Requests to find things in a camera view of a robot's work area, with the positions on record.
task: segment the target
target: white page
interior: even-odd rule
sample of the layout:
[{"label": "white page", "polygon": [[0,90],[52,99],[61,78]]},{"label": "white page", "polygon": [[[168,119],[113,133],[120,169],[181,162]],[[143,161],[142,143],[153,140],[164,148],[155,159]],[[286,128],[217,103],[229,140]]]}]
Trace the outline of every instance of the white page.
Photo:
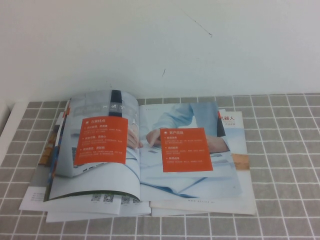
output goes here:
[{"label": "white page", "polygon": [[[189,107],[193,109],[194,115],[191,117],[188,116],[188,121],[184,121],[183,123],[179,122],[179,126],[176,127],[203,127],[207,135],[216,134],[215,136],[217,136],[217,132],[212,133],[214,128],[215,131],[217,131],[217,119],[215,118],[218,118],[218,108],[215,103],[191,104],[192,105]],[[161,124],[159,127],[172,127],[170,124],[168,126],[162,125],[163,122],[159,119],[161,119],[163,115],[166,115],[169,112],[171,113],[172,109],[179,108],[180,106],[184,108],[187,105],[188,103],[152,104],[139,107],[141,129],[140,140],[143,142],[143,148],[140,149],[141,199],[144,201],[161,199],[174,200],[181,199],[181,197],[235,197],[241,192],[236,171],[232,168],[233,159],[230,151],[221,152],[221,158],[217,158],[217,156],[211,157],[213,171],[163,172],[161,148],[159,146],[151,148],[146,139],[146,135],[159,124]],[[199,118],[200,114],[204,114],[206,120]],[[215,179],[215,181],[203,181],[206,177]],[[166,194],[164,193],[165,191],[172,191],[172,194]]]},{"label": "white page", "polygon": [[[223,112],[223,117],[232,117],[235,120],[224,120],[228,143],[233,153],[247,154],[245,132],[241,112]],[[186,210],[199,212],[249,214],[256,213],[256,201],[252,188],[249,170],[237,170],[237,175],[243,193],[238,197],[221,199],[188,199],[183,201],[152,201],[153,216],[166,216],[175,214],[189,214]]]},{"label": "white page", "polygon": [[[121,92],[122,117],[128,119],[128,127],[138,126],[139,106],[137,100]],[[139,149],[128,149],[126,164],[88,163],[73,166],[73,151],[76,151],[82,121],[85,118],[108,116],[111,111],[111,90],[80,94],[70,101],[64,132],[51,186],[49,199],[81,192],[115,191],[140,198]]]},{"label": "white page", "polygon": [[132,198],[124,197],[119,215],[103,213],[81,213],[81,212],[48,212],[46,216],[47,223],[77,221],[87,219],[104,219],[113,217],[135,217],[139,215],[150,215],[151,208],[149,202],[133,202]]}]

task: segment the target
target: gray tile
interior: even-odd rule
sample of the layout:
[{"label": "gray tile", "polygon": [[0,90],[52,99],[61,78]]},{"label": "gray tile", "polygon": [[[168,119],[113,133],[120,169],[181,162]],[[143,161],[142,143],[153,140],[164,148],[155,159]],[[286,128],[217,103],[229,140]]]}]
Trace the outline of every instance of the gray tile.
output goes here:
[{"label": "gray tile", "polygon": [[209,218],[186,217],[186,234],[189,236],[210,236]]},{"label": "gray tile", "polygon": [[234,99],[234,105],[236,107],[251,107],[251,98],[250,96],[235,96]]},{"label": "gray tile", "polygon": [[278,129],[261,129],[260,133],[263,141],[280,141],[281,140]]},{"label": "gray tile", "polygon": [[258,126],[260,129],[277,129],[277,124],[274,118],[258,118]]},{"label": "gray tile", "polygon": [[250,173],[253,183],[272,183],[270,170],[268,168],[252,168]]},{"label": "gray tile", "polygon": [[28,130],[17,130],[13,136],[12,141],[27,141],[30,131]]},{"label": "gray tile", "polygon": [[23,154],[41,154],[45,146],[45,142],[27,142]]},{"label": "gray tile", "polygon": [[252,107],[236,107],[235,111],[242,112],[243,118],[254,118],[255,117],[254,109]]},{"label": "gray tile", "polygon": [[145,104],[162,104],[162,98],[147,98]]},{"label": "gray tile", "polygon": [[15,168],[19,161],[20,155],[5,155],[1,168]]},{"label": "gray tile", "polygon": [[309,217],[320,216],[320,200],[304,200],[305,210]]},{"label": "gray tile", "polygon": [[0,215],[19,215],[21,202],[22,199],[4,199],[0,209]]},{"label": "gray tile", "polygon": [[181,98],[181,103],[197,103],[198,98],[197,97],[182,97]]},{"label": "gray tile", "polygon": [[9,148],[7,150],[7,154],[21,154],[24,146],[25,146],[25,142],[17,142],[17,141],[12,141],[9,145]]},{"label": "gray tile", "polygon": [[263,154],[265,152],[262,143],[258,141],[247,142],[246,147],[249,154]]},{"label": "gray tile", "polygon": [[238,236],[260,236],[260,227],[257,218],[236,218],[236,232]]},{"label": "gray tile", "polygon": [[289,236],[311,236],[311,229],[306,218],[285,218]]},{"label": "gray tile", "polygon": [[288,154],[306,153],[306,148],[302,141],[286,141],[284,142],[284,146]]},{"label": "gray tile", "polygon": [[301,200],[280,200],[284,217],[305,217],[305,209]]},{"label": "gray tile", "polygon": [[37,119],[34,123],[33,129],[35,130],[49,130],[51,129],[53,120]]},{"label": "gray tile", "polygon": [[264,141],[265,152],[267,154],[284,154],[286,153],[283,142],[281,141]]},{"label": "gray tile", "polygon": [[211,218],[210,223],[212,236],[234,236],[236,234],[232,218]]},{"label": "gray tile", "polygon": [[40,109],[38,119],[54,119],[56,116],[56,109]]},{"label": "gray tile", "polygon": [[300,133],[305,141],[319,141],[320,134],[317,129],[301,129]]},{"label": "gray tile", "polygon": [[12,234],[14,232],[17,216],[0,216],[0,233]]},{"label": "gray tile", "polygon": [[277,118],[276,122],[279,129],[296,129],[297,125],[294,118]]},{"label": "gray tile", "polygon": [[275,183],[294,183],[295,178],[291,169],[287,168],[272,168],[273,180]]},{"label": "gray tile", "polygon": [[314,121],[315,121],[317,127],[320,128],[320,117],[315,117]]},{"label": "gray tile", "polygon": [[59,106],[59,101],[44,101],[42,104],[43,109],[56,109]]},{"label": "gray tile", "polygon": [[258,129],[245,129],[244,133],[247,141],[261,141]]},{"label": "gray tile", "polygon": [[302,117],[295,119],[299,129],[316,129],[315,121],[311,117]]},{"label": "gray tile", "polygon": [[47,140],[49,130],[32,131],[29,137],[30,142],[44,142]]},{"label": "gray tile", "polygon": [[288,96],[290,106],[307,106],[305,96]]},{"label": "gray tile", "polygon": [[255,199],[276,199],[276,191],[273,183],[252,184]]},{"label": "gray tile", "polygon": [[61,102],[59,103],[59,108],[60,108],[60,109],[64,109],[64,108],[66,107],[66,105],[67,105],[67,101],[61,101]]},{"label": "gray tile", "polygon": [[303,107],[303,106],[297,106],[297,107],[291,107],[293,116],[296,117],[311,117],[311,113],[309,111],[308,107]]},{"label": "gray tile", "polygon": [[0,168],[0,182],[10,182],[14,171],[13,168]]},{"label": "gray tile", "polygon": [[39,109],[26,109],[22,118],[23,119],[36,119]]},{"label": "gray tile", "polygon": [[268,163],[265,155],[249,155],[250,168],[267,168]]},{"label": "gray tile", "polygon": [[217,96],[215,98],[218,106],[221,107],[234,107],[234,100],[232,96]]},{"label": "gray tile", "polygon": [[318,106],[310,107],[310,110],[311,110],[312,116],[316,118],[320,117],[320,107]]},{"label": "gray tile", "polygon": [[290,168],[287,155],[268,154],[267,158],[270,168]]},{"label": "gray tile", "polygon": [[303,199],[320,199],[320,186],[318,183],[298,184]]},{"label": "gray tile", "polygon": [[162,235],[185,235],[185,220],[183,217],[162,217]]},{"label": "gray tile", "polygon": [[312,227],[313,233],[316,236],[320,236],[320,218],[310,218],[310,225]]},{"label": "gray tile", "polygon": [[309,106],[320,106],[320,96],[306,96]]},{"label": "gray tile", "polygon": [[215,102],[216,98],[214,96],[202,96],[198,97],[199,103],[209,103],[209,102]]},{"label": "gray tile", "polygon": [[179,104],[180,98],[179,97],[168,97],[163,99],[164,104]]},{"label": "gray tile", "polygon": [[86,236],[76,236],[76,235],[62,235],[61,240],[85,240]]},{"label": "gray tile", "polygon": [[21,216],[16,226],[17,234],[36,234],[38,232],[40,216]]},{"label": "gray tile", "polygon": [[9,183],[0,182],[0,198],[3,198],[6,194]]},{"label": "gray tile", "polygon": [[35,170],[32,168],[17,168],[13,175],[13,182],[30,182]]},{"label": "gray tile", "polygon": [[275,188],[279,199],[300,199],[296,184],[276,183]]},{"label": "gray tile", "polygon": [[284,141],[301,141],[298,129],[280,129],[282,139]]},{"label": "gray tile", "polygon": [[271,107],[254,107],[256,118],[273,118],[273,113]]},{"label": "gray tile", "polygon": [[63,225],[63,222],[46,222],[46,218],[43,218],[39,234],[60,234]]},{"label": "gray tile", "polygon": [[263,236],[286,236],[284,221],[281,218],[260,219]]},{"label": "gray tile", "polygon": [[288,100],[286,96],[270,96],[270,102],[272,106],[288,106]]},{"label": "gray tile", "polygon": [[39,162],[40,155],[22,155],[18,168],[35,168]]},{"label": "gray tile", "polygon": [[63,234],[85,234],[87,224],[88,220],[67,221],[63,228]]},{"label": "gray tile", "polygon": [[41,108],[42,101],[32,101],[29,102],[28,106],[26,107],[27,109],[39,109]]},{"label": "gray tile", "polygon": [[306,141],[305,146],[306,146],[309,154],[320,154],[320,142]]},{"label": "gray tile", "polygon": [[30,130],[34,125],[34,119],[22,119],[17,129],[19,130]]},{"label": "gray tile", "polygon": [[291,154],[289,160],[293,168],[310,168],[311,162],[306,154]]},{"label": "gray tile", "polygon": [[259,217],[281,217],[281,209],[278,200],[257,200],[256,208]]},{"label": "gray tile", "polygon": [[136,232],[135,217],[115,217],[113,220],[112,234],[114,235],[130,235]]},{"label": "gray tile", "polygon": [[310,155],[310,159],[315,168],[320,168],[320,154]]},{"label": "gray tile", "polygon": [[29,186],[29,183],[11,183],[5,197],[6,198],[23,198],[25,196],[28,186]]},{"label": "gray tile", "polygon": [[252,96],[253,106],[265,107],[270,106],[269,97],[268,96]]},{"label": "gray tile", "polygon": [[315,171],[311,168],[295,168],[293,169],[297,183],[317,183]]},{"label": "gray tile", "polygon": [[290,107],[273,107],[273,113],[276,118],[292,118]]},{"label": "gray tile", "polygon": [[139,235],[159,235],[160,217],[138,217],[137,234]]},{"label": "gray tile", "polygon": [[243,119],[243,126],[245,129],[257,129],[257,122],[254,118],[244,118]]},{"label": "gray tile", "polygon": [[87,234],[110,234],[112,218],[91,219]]}]

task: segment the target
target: shirt sleeve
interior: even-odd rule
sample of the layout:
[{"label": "shirt sleeve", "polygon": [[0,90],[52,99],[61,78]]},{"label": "shirt sleeve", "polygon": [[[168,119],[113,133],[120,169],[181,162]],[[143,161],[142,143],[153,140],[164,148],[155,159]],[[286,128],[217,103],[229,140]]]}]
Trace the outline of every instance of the shirt sleeve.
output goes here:
[{"label": "shirt sleeve", "polygon": [[164,112],[152,129],[170,128],[175,129],[191,124],[194,112],[189,103],[179,103],[172,107],[170,112]]}]

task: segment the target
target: open magazine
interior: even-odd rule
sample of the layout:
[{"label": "open magazine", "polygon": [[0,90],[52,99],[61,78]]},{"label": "open magazine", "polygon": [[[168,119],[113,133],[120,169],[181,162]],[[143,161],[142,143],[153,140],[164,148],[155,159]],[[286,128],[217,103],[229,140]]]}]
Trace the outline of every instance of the open magazine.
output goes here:
[{"label": "open magazine", "polygon": [[72,97],[60,124],[45,201],[121,195],[139,201],[242,193],[215,102],[138,105],[129,93]]}]

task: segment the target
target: white wall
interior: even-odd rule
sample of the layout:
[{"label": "white wall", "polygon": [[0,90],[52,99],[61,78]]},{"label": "white wall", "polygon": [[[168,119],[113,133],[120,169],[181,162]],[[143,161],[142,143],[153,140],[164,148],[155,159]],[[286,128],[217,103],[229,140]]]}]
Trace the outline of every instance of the white wall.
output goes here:
[{"label": "white wall", "polygon": [[319,0],[2,0],[0,99],[320,92],[319,9]]}]

